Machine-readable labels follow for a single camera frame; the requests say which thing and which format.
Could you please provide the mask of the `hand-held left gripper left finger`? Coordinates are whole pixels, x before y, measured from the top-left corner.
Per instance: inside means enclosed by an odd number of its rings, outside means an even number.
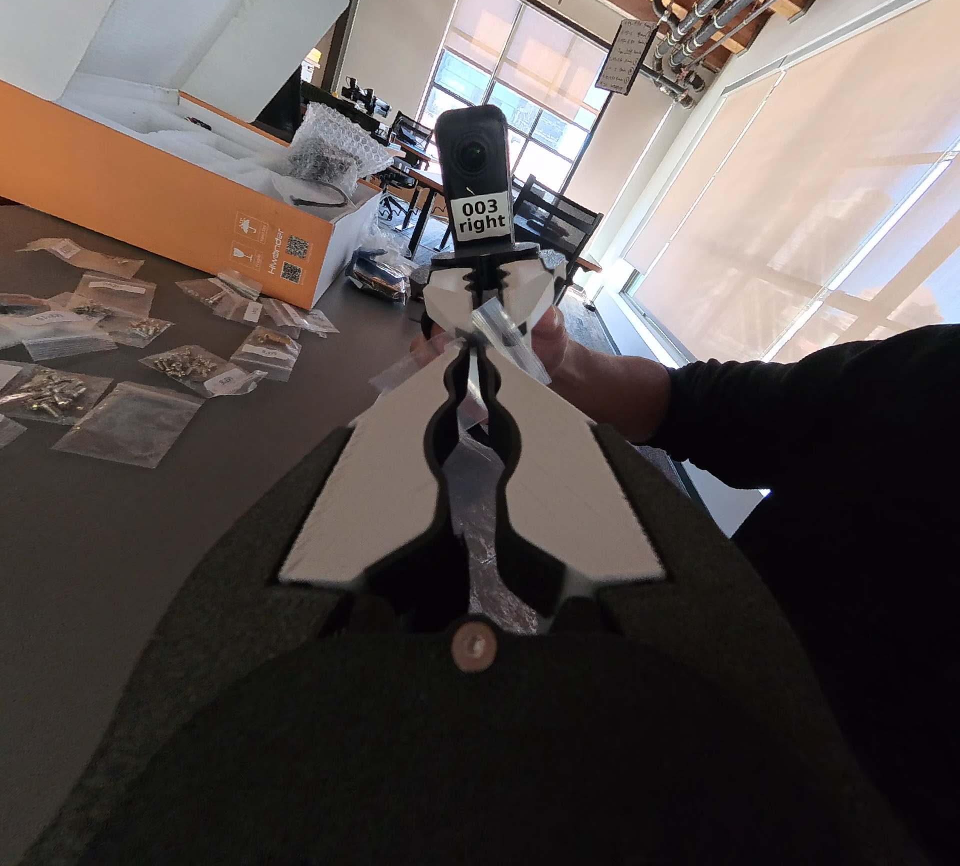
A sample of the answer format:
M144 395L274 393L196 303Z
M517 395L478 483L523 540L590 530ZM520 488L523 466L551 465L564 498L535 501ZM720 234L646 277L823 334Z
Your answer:
M448 344L354 419L280 582L353 588L428 532L449 505L443 464L460 439L469 368L469 346Z

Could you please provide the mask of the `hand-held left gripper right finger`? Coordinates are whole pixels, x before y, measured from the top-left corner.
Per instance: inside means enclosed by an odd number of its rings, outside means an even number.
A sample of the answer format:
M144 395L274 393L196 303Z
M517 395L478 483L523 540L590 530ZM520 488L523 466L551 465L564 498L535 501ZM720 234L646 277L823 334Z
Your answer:
M496 487L496 561L509 589L602 589L666 571L594 423L491 347L478 375Z

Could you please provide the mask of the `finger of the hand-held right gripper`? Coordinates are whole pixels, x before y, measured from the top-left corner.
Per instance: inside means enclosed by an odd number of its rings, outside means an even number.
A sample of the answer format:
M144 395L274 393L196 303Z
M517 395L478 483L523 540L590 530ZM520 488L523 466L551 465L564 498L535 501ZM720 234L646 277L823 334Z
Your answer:
M500 290L498 300L531 345L534 326L550 308L556 297L557 284L563 286L563 262L548 268L544 262L504 262L498 268Z
M483 290L473 268L433 268L423 296L426 313L443 331L474 337L473 313L483 305Z

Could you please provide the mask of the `small clear nut bag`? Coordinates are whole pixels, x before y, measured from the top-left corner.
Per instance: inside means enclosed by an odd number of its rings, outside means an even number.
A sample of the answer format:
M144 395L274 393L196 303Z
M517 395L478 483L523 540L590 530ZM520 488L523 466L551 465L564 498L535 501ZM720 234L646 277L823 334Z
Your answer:
M492 298L474 310L470 315L473 334L487 352L497 351L510 359L527 375L543 385L550 383L550 377L544 364L534 354L531 345L524 339L519 327L514 323L498 300ZM456 339L444 332L426 344L418 347L405 358L383 370L368 382L383 396L402 385L421 368L426 367L440 356L450 345L462 345L462 339ZM478 372L474 365L468 374L466 395L458 408L458 421L462 431L476 430L487 422L487 408L479 390Z

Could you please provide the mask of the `large clear plastic bag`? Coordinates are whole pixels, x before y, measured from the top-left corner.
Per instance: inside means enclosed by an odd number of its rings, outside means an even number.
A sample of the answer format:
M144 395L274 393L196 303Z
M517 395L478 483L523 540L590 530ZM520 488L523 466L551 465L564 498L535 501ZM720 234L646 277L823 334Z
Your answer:
M491 620L516 635L535 635L539 620L533 608L503 583L497 565L497 485L503 464L496 452L462 431L446 459L446 477L454 530L464 538L469 554L472 615Z

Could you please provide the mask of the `dark grey desk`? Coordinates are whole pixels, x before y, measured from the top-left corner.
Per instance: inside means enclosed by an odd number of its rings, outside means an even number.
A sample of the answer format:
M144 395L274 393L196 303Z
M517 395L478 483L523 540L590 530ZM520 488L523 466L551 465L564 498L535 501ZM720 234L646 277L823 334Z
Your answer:
M46 251L70 238L144 260L150 312L173 321L151 350L229 358L246 327L177 282L200 272L42 214L2 205L2 292L52 297L81 270ZM2 449L2 864L15 864L65 800L141 651L205 553L307 452L377 397L370 380L407 354L423 307L337 277L318 307L339 333L305 334L288 383L202 405L157 467L52 450L65 430L29 421Z

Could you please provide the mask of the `person's right hand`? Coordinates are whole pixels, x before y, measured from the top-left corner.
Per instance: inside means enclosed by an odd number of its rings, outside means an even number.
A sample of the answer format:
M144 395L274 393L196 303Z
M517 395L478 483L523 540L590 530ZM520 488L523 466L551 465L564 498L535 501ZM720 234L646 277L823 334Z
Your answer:
M426 343L439 336L443 330L436 322L423 312L418 321L419 332L409 345L410 353L418 353L426 347ZM557 380L571 345L566 322L562 311L557 306L550 306L540 317L532 329L531 344L534 354L546 369L552 380Z

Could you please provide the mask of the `dark foil bag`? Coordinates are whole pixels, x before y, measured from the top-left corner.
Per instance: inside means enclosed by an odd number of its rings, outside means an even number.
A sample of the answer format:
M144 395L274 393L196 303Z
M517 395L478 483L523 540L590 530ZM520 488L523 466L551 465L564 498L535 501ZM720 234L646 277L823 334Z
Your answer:
M410 280L391 259L386 248L356 248L344 274L362 292L388 302L405 304Z

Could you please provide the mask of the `black mesh office chair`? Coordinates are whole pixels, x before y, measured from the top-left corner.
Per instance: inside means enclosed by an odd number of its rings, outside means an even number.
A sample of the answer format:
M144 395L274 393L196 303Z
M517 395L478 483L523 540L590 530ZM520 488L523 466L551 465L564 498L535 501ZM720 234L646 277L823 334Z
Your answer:
M584 252L603 219L576 201L560 195L534 176L525 182L514 177L512 221L516 241L528 241L563 255L571 284L577 269L599 273L602 267Z

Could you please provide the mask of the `large paned window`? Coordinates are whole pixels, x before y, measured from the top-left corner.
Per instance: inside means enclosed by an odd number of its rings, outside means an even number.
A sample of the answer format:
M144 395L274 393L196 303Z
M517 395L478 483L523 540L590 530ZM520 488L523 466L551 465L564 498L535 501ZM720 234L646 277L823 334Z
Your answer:
M421 121L432 128L446 111L494 105L507 120L512 174L560 188L608 100L595 85L606 56L521 0L457 0Z

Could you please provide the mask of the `hanging black sign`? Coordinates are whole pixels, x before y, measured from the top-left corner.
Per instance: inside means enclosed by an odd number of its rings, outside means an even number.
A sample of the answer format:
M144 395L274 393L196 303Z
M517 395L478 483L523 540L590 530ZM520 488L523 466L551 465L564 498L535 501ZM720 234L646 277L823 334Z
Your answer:
M623 19L594 81L594 87L600 91L628 95L642 58L646 55L644 50L656 28L656 21Z

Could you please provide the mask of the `pile of small screw bags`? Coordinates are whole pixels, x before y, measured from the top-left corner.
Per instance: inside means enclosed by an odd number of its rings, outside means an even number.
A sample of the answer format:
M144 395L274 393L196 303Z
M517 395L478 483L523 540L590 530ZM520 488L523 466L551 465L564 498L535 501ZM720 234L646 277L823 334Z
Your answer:
M22 347L30 361L2 362L2 447L27 420L68 428L57 452L155 468L204 401L236 399L263 381L287 382L303 332L326 337L336 326L319 309L261 296L261 286L223 271L175 285L215 317L248 328L228 358L198 344L145 355L138 364L186 392L52 368L47 361L144 351L174 327L151 314L157 285L138 277L144 261L105 255L67 237L41 237L19 253L46 252L81 271L74 291L55 296L2 293L2 350Z

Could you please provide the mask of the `large beige roller blind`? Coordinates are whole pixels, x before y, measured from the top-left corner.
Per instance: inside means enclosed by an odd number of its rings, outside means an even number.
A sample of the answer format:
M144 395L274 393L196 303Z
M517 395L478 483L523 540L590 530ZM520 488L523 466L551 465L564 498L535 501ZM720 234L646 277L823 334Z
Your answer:
M958 86L836 47L731 94L654 211L639 307L698 359L958 323Z

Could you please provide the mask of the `orange white cardboard box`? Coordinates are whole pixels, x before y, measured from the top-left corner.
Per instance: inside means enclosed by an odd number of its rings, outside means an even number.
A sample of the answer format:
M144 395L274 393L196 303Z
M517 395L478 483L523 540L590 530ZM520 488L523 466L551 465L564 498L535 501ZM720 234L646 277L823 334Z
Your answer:
M311 308L376 218L252 126L348 0L2 0L2 196Z

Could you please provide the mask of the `person's black sweater torso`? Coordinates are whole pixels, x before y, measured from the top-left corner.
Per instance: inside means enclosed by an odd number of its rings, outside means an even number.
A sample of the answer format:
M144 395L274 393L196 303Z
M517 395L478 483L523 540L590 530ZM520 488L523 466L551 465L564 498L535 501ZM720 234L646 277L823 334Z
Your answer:
M770 490L735 541L860 763L931 860L958 864L958 468L927 450L744 445Z

